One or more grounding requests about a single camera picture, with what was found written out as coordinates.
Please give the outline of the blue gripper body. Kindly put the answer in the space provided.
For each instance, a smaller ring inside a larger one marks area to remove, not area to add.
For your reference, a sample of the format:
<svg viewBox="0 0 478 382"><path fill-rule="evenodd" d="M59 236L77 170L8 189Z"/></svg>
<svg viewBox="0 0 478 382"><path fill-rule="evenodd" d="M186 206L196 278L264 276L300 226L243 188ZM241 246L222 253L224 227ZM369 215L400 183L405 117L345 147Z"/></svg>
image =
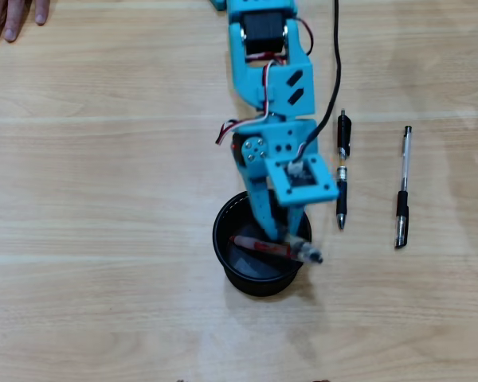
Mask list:
<svg viewBox="0 0 478 382"><path fill-rule="evenodd" d="M280 155L294 158L299 146L316 127L313 119L269 120L238 127L231 144L236 163L255 162Z"/></svg>

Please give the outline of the person's right hand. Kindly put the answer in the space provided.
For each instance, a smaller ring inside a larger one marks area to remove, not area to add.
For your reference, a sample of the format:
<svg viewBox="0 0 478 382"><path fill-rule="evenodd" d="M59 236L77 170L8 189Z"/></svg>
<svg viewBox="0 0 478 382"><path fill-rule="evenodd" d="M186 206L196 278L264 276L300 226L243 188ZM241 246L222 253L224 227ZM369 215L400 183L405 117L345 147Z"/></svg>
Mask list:
<svg viewBox="0 0 478 382"><path fill-rule="evenodd" d="M49 17L50 0L0 0L0 37L8 43L14 43L22 30L30 7L34 9L34 21L44 25Z"/></svg>

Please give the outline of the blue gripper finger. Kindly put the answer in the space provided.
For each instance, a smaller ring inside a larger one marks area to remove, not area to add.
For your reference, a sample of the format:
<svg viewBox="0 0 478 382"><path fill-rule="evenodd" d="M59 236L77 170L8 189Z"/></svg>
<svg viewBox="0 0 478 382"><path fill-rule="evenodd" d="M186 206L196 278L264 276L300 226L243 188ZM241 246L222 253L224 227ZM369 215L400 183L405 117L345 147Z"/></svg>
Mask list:
<svg viewBox="0 0 478 382"><path fill-rule="evenodd" d="M256 222L272 241L278 241L282 228L272 213L272 198L268 187L268 140L260 135L239 135L238 153L242 161L238 169L249 195L249 203Z"/></svg>
<svg viewBox="0 0 478 382"><path fill-rule="evenodd" d="M288 233L297 236L300 222L304 217L304 205L297 205L288 208Z"/></svg>

